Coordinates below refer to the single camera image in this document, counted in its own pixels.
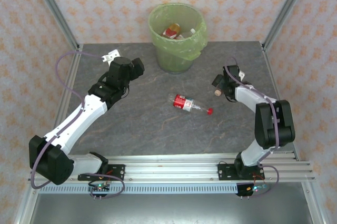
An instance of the gray tabletop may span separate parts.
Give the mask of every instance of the gray tabletop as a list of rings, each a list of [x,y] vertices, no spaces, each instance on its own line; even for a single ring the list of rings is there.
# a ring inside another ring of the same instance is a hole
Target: gray tabletop
[[[185,73],[163,72],[152,44],[84,45],[83,51],[106,55],[118,49],[124,57],[140,57],[144,75],[130,83],[129,95],[100,117],[77,141],[72,154],[95,151],[102,155],[161,155],[239,152],[254,139],[254,114],[243,104],[216,97],[211,85],[222,73],[228,56],[237,58],[245,80],[276,97],[259,42],[212,42]],[[86,95],[108,70],[107,63],[83,56],[74,89]],[[182,94],[214,109],[213,115],[191,114],[174,108],[168,93]],[[68,112],[79,105],[70,101]]]

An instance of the green plastic bag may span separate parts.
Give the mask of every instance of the green plastic bag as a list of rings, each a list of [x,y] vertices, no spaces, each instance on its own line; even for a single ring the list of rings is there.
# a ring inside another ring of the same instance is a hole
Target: green plastic bag
[[[195,29],[191,37],[175,40],[162,37],[161,34],[171,24],[180,25],[180,33]],[[193,60],[200,56],[207,45],[206,22],[197,9],[183,3],[162,4],[154,8],[148,17],[152,42],[156,47],[159,66],[169,73],[181,73],[188,70]]]

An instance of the purple cable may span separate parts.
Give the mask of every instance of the purple cable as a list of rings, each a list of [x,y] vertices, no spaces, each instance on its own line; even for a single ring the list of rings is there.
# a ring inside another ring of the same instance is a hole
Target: purple cable
[[[92,173],[86,173],[86,175],[88,176],[96,176],[96,177],[106,177],[106,178],[113,178],[113,179],[116,179],[118,180],[119,182],[122,183],[122,189],[115,193],[115,194],[111,194],[111,195],[108,195],[108,196],[105,196],[105,197],[100,197],[100,199],[108,199],[108,198],[112,198],[112,197],[116,197],[118,195],[120,195],[124,190],[125,190],[125,183],[122,179],[118,178],[118,177],[115,177],[115,176],[111,176],[111,175],[101,175],[101,174],[92,174]],[[96,189],[98,186],[95,186],[93,188],[91,188],[90,190],[90,196],[93,197],[94,199],[97,197],[96,195],[93,194],[93,190]]]
[[[62,86],[64,86],[64,88],[66,88],[67,90],[69,90],[71,93],[73,93],[74,95],[76,95],[80,100],[81,100],[81,104],[82,104],[82,108],[78,111],[77,115],[67,124],[65,125],[62,129],[60,129],[55,136],[53,136],[47,143],[46,145],[42,148],[42,150],[40,151],[40,153],[38,154],[35,163],[33,165],[33,169],[31,172],[31,186],[34,189],[41,189],[42,187],[48,185],[50,183],[50,181],[47,181],[46,183],[37,186],[35,184],[35,174],[36,174],[36,168],[38,163],[40,162],[44,152],[46,152],[46,149],[49,147],[50,144],[52,144],[52,142],[63,132],[65,131],[72,123],[74,123],[75,120],[78,119],[78,117],[81,115],[81,113],[83,112],[83,108],[84,108],[84,98],[82,98],[82,96],[77,93],[76,91],[72,90],[70,87],[68,87],[60,78],[59,74],[58,74],[58,64],[60,63],[61,59],[64,58],[65,56],[71,55],[71,54],[83,54],[86,56],[91,56],[91,57],[96,57],[96,58],[101,58],[101,56],[97,56],[97,55],[93,55],[90,53],[86,53],[86,52],[77,52],[77,51],[71,51],[71,52],[67,52],[65,54],[63,54],[61,57],[58,58],[58,60],[56,61],[55,64],[55,74],[56,77],[58,79],[58,81],[61,83]]]
[[[229,57],[231,59],[233,59],[235,61],[235,64],[237,65],[237,61],[236,61],[236,58],[235,57]],[[255,88],[250,88],[248,86],[246,86],[245,84],[243,84],[242,82],[238,81],[236,78],[234,78],[234,76],[230,73],[230,71],[228,70],[227,66],[225,67],[225,70],[226,70],[226,73],[228,74],[228,76],[230,76],[230,78],[232,80],[234,80],[236,83],[238,83],[240,86],[248,89],[248,90],[251,90],[252,92],[256,93],[257,95],[259,95],[261,98],[265,99],[271,109],[272,109],[272,114],[273,114],[273,117],[274,117],[274,129],[275,129],[275,150],[278,149],[279,145],[280,145],[280,139],[279,139],[279,128],[277,126],[277,117],[276,117],[276,111],[275,111],[275,108],[273,106],[273,103],[271,102],[271,100],[266,97],[263,93],[261,93],[260,91],[256,90]],[[264,195],[266,194],[267,192],[270,192],[273,188],[276,187],[276,185],[279,183],[279,180],[280,180],[280,174],[279,174],[279,171],[272,165],[262,165],[261,162],[263,159],[265,159],[269,154],[271,154],[272,152],[267,152],[263,157],[260,158],[259,161],[257,161],[257,166],[260,167],[260,168],[263,168],[263,167],[270,167],[270,168],[273,168],[275,171],[276,171],[276,182],[275,182],[275,186],[273,186],[272,188],[270,188],[268,191],[262,193],[262,194],[259,194],[259,195],[254,195],[254,196],[251,196],[251,197],[259,197],[261,195]]]

